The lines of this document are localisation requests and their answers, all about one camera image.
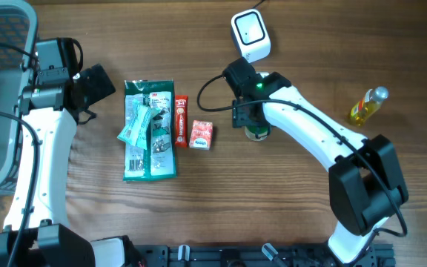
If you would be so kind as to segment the green lid jar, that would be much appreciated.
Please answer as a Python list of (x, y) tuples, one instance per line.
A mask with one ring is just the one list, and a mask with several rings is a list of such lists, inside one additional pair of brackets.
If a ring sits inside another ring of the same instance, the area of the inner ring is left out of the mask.
[(257, 127), (248, 126), (245, 127), (245, 135), (252, 141), (260, 142), (266, 139), (271, 134), (271, 128), (268, 127)]

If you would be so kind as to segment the red tissue pack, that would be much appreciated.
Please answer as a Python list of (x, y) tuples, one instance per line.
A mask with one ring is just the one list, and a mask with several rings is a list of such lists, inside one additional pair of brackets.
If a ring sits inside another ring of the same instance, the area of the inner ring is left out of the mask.
[(189, 146), (195, 149), (209, 150), (213, 137), (213, 123), (194, 120)]

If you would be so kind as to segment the light green plastic sachet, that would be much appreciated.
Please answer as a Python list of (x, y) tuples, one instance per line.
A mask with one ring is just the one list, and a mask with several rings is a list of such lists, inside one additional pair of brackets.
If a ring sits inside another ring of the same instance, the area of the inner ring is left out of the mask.
[(161, 109), (143, 105), (142, 102), (137, 99), (133, 99), (131, 104), (132, 114), (130, 120), (117, 136), (117, 139), (137, 148), (147, 150), (148, 126), (151, 120), (159, 114)]

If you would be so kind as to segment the red Nescafe coffee stick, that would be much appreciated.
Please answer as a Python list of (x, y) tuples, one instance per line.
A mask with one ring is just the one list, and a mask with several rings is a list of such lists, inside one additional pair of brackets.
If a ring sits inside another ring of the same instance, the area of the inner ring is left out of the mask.
[(175, 146), (187, 147), (188, 96), (175, 96), (176, 136)]

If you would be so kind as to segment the green 3M gloves package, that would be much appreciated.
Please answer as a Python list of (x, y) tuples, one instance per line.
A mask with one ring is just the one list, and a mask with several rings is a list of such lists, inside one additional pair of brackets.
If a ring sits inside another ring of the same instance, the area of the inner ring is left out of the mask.
[(176, 176), (176, 158), (173, 148), (174, 86), (172, 80), (125, 81), (125, 125), (132, 114), (131, 101), (160, 108), (148, 126), (148, 149), (125, 143), (125, 182), (150, 182)]

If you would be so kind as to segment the yellow oil bottle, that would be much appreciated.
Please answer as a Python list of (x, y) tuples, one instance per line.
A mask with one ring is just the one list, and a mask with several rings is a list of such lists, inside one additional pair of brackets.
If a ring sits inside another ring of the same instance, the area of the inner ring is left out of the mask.
[(348, 113), (348, 123), (358, 127), (363, 126), (366, 120), (380, 109), (387, 98), (388, 89), (383, 86), (368, 90)]

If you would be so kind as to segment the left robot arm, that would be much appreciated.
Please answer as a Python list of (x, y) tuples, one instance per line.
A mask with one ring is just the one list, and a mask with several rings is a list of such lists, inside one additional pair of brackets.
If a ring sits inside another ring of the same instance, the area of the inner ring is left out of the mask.
[(79, 113), (101, 99), (83, 82), (83, 52), (71, 38), (37, 42), (36, 83), (23, 89), (21, 159), (13, 203), (0, 233), (0, 266), (125, 266), (127, 237), (89, 242), (68, 227), (65, 197)]

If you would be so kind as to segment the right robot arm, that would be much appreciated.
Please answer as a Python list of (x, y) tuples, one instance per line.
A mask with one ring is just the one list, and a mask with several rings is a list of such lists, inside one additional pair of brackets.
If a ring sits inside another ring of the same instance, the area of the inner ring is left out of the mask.
[(329, 203), (337, 226), (326, 248), (342, 266), (371, 260), (381, 266), (373, 239), (387, 219), (396, 216), (404, 237), (407, 227), (400, 206), (408, 189), (397, 153), (383, 135), (368, 139), (325, 115), (305, 100), (289, 80), (277, 72), (262, 75), (244, 58), (230, 63), (221, 76), (235, 100), (229, 107), (236, 128), (251, 126), (260, 139), (261, 128), (279, 128), (312, 154), (328, 172)]

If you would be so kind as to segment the white barcode scanner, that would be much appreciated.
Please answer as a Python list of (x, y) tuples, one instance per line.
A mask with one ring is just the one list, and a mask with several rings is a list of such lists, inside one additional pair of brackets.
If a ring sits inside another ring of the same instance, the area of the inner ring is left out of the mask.
[(231, 18), (231, 36), (240, 56), (248, 63), (264, 59), (271, 52), (271, 40), (257, 9), (244, 10)]

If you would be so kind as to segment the grey plastic mesh basket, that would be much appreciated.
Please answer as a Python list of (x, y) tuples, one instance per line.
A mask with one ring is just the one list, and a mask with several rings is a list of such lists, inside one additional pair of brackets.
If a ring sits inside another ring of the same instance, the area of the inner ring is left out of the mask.
[(0, 0), (0, 195), (16, 189), (21, 125), (15, 120), (22, 89), (30, 85), (37, 60), (36, 11), (26, 1)]

